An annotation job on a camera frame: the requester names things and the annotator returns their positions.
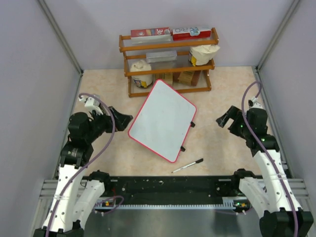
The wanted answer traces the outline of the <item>pink framed whiteboard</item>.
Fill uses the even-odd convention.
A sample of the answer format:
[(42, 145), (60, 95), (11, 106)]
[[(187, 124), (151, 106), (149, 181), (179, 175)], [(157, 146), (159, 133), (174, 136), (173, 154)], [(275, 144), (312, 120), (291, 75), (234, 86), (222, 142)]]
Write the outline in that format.
[(192, 102), (159, 79), (129, 128), (128, 136), (174, 163), (196, 112)]

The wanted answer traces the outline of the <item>white marker pen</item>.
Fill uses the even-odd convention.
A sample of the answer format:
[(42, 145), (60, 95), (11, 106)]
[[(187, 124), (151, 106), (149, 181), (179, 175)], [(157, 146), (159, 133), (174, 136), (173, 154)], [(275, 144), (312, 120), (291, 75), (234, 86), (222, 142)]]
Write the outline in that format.
[(176, 172), (178, 172), (178, 171), (180, 171), (180, 170), (183, 170), (183, 169), (188, 168), (188, 167), (190, 167), (190, 166), (193, 166), (193, 165), (195, 165), (195, 164), (201, 163), (201, 162), (203, 162), (203, 160), (204, 160), (203, 158), (198, 159), (198, 160), (196, 160), (196, 161), (194, 161), (194, 162), (192, 162), (192, 163), (189, 163), (189, 164), (187, 164), (187, 165), (184, 165), (184, 166), (182, 166), (182, 167), (180, 167), (180, 168), (178, 168), (178, 169), (176, 169), (176, 170), (173, 170), (171, 173), (176, 173)]

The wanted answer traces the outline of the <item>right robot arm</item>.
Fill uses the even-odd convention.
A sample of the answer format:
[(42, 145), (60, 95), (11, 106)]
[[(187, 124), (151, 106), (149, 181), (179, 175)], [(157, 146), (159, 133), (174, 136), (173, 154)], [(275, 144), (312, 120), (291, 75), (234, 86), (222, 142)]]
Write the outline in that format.
[(314, 218), (304, 211), (295, 198), (281, 164), (279, 146), (274, 136), (267, 133), (266, 110), (258, 103), (244, 115), (231, 106), (216, 122), (224, 127), (229, 119), (233, 123), (229, 132), (246, 141), (246, 146), (260, 167), (265, 186), (262, 188), (253, 172), (238, 169), (232, 176), (231, 191), (245, 195), (259, 217), (264, 237), (305, 237)]

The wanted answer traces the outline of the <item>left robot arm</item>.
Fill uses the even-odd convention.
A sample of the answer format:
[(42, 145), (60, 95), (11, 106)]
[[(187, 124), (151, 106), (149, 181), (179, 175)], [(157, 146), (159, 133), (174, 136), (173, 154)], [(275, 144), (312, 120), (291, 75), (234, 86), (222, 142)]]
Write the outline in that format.
[(70, 116), (68, 140), (61, 150), (58, 183), (50, 211), (36, 237), (81, 237), (85, 224), (100, 196), (112, 190), (110, 176), (94, 171), (87, 177), (83, 193), (78, 191), (87, 164), (93, 153), (92, 143), (103, 133), (124, 131), (132, 121), (131, 115), (110, 106), (92, 109), (90, 114), (77, 112)]

